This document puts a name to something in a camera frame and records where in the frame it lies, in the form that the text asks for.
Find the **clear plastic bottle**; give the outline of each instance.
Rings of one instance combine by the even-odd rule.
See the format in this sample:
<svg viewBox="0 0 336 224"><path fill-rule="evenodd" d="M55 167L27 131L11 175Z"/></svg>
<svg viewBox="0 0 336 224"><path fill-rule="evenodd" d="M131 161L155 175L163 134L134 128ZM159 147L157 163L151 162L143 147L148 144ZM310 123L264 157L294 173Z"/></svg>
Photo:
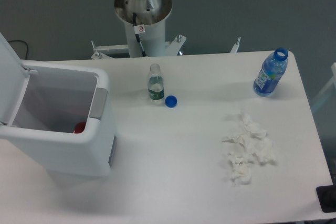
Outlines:
<svg viewBox="0 0 336 224"><path fill-rule="evenodd" d="M273 93L276 85L286 71L287 57L287 49L280 47L266 58L253 84L254 91L258 95L267 97Z"/></svg>
<svg viewBox="0 0 336 224"><path fill-rule="evenodd" d="M148 74L148 95L154 101L162 101L164 97L162 73L156 63L151 64Z"/></svg>

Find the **blue bottle label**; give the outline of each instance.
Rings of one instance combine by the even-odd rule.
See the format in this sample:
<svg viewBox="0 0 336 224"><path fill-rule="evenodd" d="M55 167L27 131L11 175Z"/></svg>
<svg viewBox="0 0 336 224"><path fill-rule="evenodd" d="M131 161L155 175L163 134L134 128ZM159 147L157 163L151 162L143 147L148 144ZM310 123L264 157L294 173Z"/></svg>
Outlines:
<svg viewBox="0 0 336 224"><path fill-rule="evenodd" d="M255 89L264 94L272 93L280 78L275 78L273 72L265 72L261 69L258 78L254 82Z"/></svg>

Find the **green bottle label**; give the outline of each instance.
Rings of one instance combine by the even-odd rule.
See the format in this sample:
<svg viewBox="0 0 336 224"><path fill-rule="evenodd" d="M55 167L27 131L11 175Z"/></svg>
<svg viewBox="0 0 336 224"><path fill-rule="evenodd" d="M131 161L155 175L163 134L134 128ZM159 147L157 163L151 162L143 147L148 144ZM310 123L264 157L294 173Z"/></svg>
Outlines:
<svg viewBox="0 0 336 224"><path fill-rule="evenodd" d="M162 99L164 97L163 90L161 90L161 91L153 91L153 90L148 89L148 94L149 94L149 97L152 100L160 100L160 99Z"/></svg>

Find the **bottle label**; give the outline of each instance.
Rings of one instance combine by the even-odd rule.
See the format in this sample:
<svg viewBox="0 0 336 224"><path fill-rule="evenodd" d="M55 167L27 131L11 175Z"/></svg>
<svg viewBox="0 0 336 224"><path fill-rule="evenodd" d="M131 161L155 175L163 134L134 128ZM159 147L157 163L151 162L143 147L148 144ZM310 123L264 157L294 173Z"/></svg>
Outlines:
<svg viewBox="0 0 336 224"><path fill-rule="evenodd" d="M280 78L275 78L274 73L266 73L261 69L258 78L255 80L254 86L260 93L272 93Z"/></svg>
<svg viewBox="0 0 336 224"><path fill-rule="evenodd" d="M152 100L160 100L160 99L162 99L164 97L163 90L161 90L161 91L153 91L153 90L148 89L148 94L149 94L149 97Z"/></svg>

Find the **red object in trash can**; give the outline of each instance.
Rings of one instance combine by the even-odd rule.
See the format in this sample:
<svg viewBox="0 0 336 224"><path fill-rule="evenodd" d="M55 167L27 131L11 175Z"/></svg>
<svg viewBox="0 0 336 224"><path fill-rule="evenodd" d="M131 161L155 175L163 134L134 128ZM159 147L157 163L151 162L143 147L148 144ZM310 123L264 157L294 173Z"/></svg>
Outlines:
<svg viewBox="0 0 336 224"><path fill-rule="evenodd" d="M75 130L73 131L75 134L82 133L85 129L86 122L77 123L75 126Z"/></svg>

